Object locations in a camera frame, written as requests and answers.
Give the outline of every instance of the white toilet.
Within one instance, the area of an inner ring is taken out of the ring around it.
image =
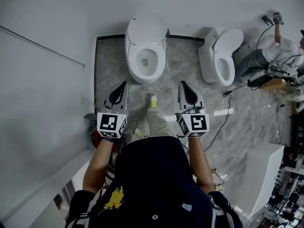
[[[201,73],[207,83],[218,82],[223,86],[232,84],[235,75],[232,53],[244,40],[239,29],[214,28],[199,48]]]
[[[153,83],[166,63],[167,24],[161,14],[146,11],[135,15],[125,34],[125,55],[131,76],[140,84]]]

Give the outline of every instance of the marble floor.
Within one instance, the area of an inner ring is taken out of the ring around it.
[[[99,99],[103,92],[126,80],[130,84],[128,127],[131,130],[139,126],[145,135],[149,135],[145,112],[149,95],[156,93],[161,112],[176,133],[181,134],[180,127],[174,121],[174,112],[179,108],[178,84],[181,80],[188,81],[203,94],[206,112],[210,117],[210,131],[202,136],[206,149],[227,117],[217,115],[219,111],[228,109],[229,97],[224,98],[223,93],[243,83],[234,82],[231,86],[223,87],[203,80],[198,56],[198,48],[203,42],[169,38],[167,43],[166,66],[162,76],[151,85],[140,85],[129,74],[124,39],[100,40],[96,62],[97,105],[100,104]],[[244,174],[246,153],[259,143],[277,140],[276,107],[282,102],[275,98],[273,90],[254,91],[246,86],[231,95],[230,104],[234,112],[229,115],[227,123],[206,151],[206,155],[211,167],[217,168],[220,176],[226,176],[224,194],[231,203],[235,203]],[[278,112],[281,143],[290,142],[290,115],[289,105],[280,108]]]

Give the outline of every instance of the hand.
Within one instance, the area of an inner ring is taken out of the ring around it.
[[[281,13],[280,12],[275,12],[273,20],[274,20],[275,24],[279,24],[279,23],[283,22]]]

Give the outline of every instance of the yellow shoe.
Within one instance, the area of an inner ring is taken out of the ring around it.
[[[141,130],[138,128],[138,127],[136,127],[135,129],[134,129],[134,134],[136,134],[137,136],[142,136],[142,132],[141,132]]]
[[[150,98],[150,108],[156,108],[157,107],[157,95],[152,94]]]

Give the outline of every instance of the red object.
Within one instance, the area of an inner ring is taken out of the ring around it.
[[[97,129],[95,129],[95,131],[92,133],[92,143],[96,149],[98,148],[101,140],[102,140],[102,136],[100,136]],[[116,150],[117,150],[117,145],[116,145],[116,143],[113,143],[111,154],[114,153]]]

